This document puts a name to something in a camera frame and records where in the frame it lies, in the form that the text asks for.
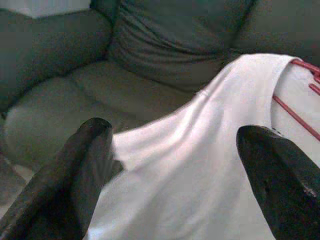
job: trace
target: sofa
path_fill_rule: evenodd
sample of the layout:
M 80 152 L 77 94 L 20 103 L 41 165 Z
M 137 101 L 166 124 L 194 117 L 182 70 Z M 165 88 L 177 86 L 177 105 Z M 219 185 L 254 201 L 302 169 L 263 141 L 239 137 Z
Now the sofa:
M 242 54 L 320 66 L 318 0 L 93 0 L 31 19 L 0 10 L 1 148 L 37 171 L 86 120 L 114 133 L 186 104 Z

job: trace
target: white t-shirt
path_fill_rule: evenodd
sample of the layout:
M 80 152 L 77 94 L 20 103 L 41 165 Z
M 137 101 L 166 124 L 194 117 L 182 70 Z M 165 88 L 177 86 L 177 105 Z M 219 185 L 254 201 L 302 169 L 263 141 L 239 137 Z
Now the white t-shirt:
M 297 78 L 292 84 L 298 88 L 304 76 L 312 76 L 288 66 L 293 59 L 243 55 L 176 112 L 116 134 L 114 150 L 125 171 L 103 188 L 87 239 L 274 240 L 239 158 L 236 134 L 245 125 L 275 127 L 301 148 L 306 142 L 316 146 L 306 153 L 320 165 L 319 142 L 305 130 L 288 128 L 300 125 L 272 108 L 277 83 Z M 300 80 L 290 73 L 298 68 Z M 286 91 L 277 94 L 286 102 Z M 288 101 L 300 110 L 301 99 Z M 319 130 L 319 104 L 312 106 L 317 112 L 303 117 Z

